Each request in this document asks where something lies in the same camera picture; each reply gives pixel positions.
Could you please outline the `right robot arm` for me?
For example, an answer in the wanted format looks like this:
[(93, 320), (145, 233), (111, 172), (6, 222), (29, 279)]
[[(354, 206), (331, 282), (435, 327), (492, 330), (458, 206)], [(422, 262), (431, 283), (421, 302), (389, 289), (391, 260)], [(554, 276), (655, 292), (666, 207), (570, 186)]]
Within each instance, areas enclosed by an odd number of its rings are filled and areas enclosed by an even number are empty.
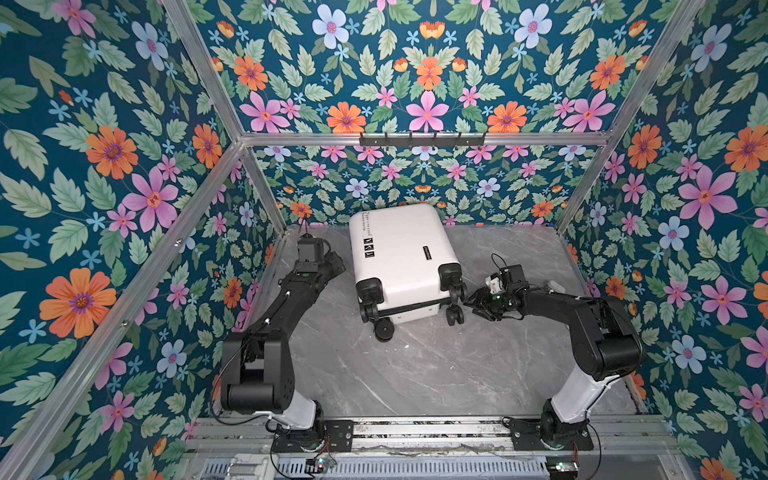
[(567, 327), (575, 366), (559, 391), (545, 401), (539, 420), (512, 439), (537, 434), (538, 442), (552, 450), (581, 442), (591, 447), (592, 408), (645, 358), (643, 342), (621, 302), (533, 285), (520, 265), (512, 265), (488, 276), (465, 304), (489, 321), (538, 316)]

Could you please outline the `black hook rack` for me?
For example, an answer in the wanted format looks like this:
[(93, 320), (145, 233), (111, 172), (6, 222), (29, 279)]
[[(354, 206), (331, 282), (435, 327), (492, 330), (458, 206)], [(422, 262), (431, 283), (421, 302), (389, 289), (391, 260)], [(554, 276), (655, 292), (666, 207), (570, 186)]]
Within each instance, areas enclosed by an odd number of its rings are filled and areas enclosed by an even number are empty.
[(360, 134), (358, 137), (361, 146), (372, 147), (473, 147), (482, 146), (485, 143), (485, 134), (468, 133), (376, 133)]

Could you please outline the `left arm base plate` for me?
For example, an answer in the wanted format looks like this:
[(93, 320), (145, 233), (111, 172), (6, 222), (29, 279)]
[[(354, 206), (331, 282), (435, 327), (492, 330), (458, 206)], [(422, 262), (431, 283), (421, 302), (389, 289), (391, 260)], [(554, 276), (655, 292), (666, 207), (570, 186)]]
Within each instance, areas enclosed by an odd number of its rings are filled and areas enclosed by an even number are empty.
[(307, 454), (321, 451), (350, 452), (354, 430), (355, 423), (347, 419), (316, 421), (308, 430), (286, 430), (280, 427), (275, 432), (272, 451)]

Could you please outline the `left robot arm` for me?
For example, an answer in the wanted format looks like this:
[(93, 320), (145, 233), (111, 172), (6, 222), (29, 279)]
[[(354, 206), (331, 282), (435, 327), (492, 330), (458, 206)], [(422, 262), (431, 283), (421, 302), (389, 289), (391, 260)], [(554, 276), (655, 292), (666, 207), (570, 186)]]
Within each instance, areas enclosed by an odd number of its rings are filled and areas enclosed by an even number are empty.
[(223, 413), (269, 419), (290, 430), (313, 430), (319, 404), (297, 392), (290, 338), (327, 284), (345, 272), (330, 243), (305, 234), (298, 258), (262, 317), (223, 343), (218, 403)]

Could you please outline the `aluminium mounting rail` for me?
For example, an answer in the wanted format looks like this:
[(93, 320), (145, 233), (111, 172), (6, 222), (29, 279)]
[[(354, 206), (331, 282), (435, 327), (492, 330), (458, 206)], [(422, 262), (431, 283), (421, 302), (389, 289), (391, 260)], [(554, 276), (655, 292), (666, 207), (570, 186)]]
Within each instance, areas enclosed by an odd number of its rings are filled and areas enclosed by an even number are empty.
[(659, 415), (596, 415), (589, 422), (592, 451), (518, 451), (502, 416), (348, 417), (355, 423), (345, 453), (493, 453), (498, 455), (674, 455), (677, 440)]

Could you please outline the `white hard-shell suitcase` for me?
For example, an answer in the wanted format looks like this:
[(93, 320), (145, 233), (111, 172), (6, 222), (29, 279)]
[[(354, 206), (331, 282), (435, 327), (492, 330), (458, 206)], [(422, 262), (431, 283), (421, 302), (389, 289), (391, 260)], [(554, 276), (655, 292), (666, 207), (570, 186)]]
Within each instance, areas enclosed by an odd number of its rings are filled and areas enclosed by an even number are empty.
[(361, 319), (375, 338), (392, 339), (398, 324), (446, 308), (450, 326), (465, 322), (463, 269), (438, 211), (418, 203), (369, 210), (349, 221)]

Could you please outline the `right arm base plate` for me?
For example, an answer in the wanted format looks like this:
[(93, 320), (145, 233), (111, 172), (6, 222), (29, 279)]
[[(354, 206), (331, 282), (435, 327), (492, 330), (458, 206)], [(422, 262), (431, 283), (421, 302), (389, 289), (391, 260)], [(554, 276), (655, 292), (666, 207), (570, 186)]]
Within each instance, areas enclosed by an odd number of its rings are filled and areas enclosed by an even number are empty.
[(563, 423), (556, 415), (545, 413), (539, 419), (508, 418), (513, 446), (518, 451), (592, 451), (595, 448), (589, 423)]

